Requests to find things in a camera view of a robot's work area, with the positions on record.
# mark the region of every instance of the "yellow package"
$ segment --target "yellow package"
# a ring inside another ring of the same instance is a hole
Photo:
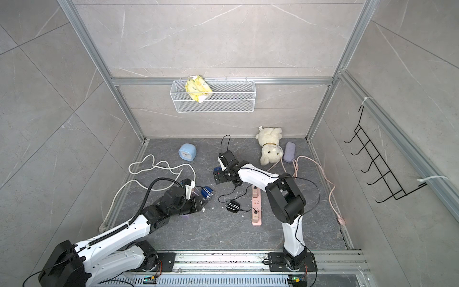
[[[185,91],[198,103],[202,103],[212,95],[212,89],[200,75],[188,77]]]

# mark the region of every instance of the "teddy bear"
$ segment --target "teddy bear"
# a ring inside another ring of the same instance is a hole
[[[279,146],[279,140],[282,138],[282,128],[264,128],[255,138],[262,147],[261,165],[276,163],[284,156],[284,151]]]

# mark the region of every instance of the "power strip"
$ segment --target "power strip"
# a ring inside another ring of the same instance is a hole
[[[261,225],[261,190],[252,186],[252,224]]]

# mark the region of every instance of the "white wire basket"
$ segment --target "white wire basket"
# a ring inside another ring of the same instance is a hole
[[[185,91],[186,81],[174,81],[170,92],[179,113],[253,112],[255,108],[257,90],[253,80],[206,80],[213,92],[202,103]]]

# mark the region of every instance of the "light blue alarm clock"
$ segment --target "light blue alarm clock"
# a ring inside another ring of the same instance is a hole
[[[179,156],[187,161],[193,161],[196,156],[196,147],[192,144],[184,144],[179,149]]]

